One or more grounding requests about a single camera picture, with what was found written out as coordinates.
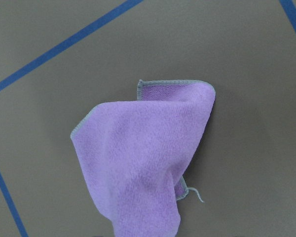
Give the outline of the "purple microfiber cloth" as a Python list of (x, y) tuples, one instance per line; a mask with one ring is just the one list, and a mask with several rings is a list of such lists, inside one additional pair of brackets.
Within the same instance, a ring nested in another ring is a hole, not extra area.
[(183, 174), (204, 133), (214, 88), (200, 80), (140, 81), (137, 100), (94, 107), (71, 133), (87, 188), (117, 237), (173, 237)]

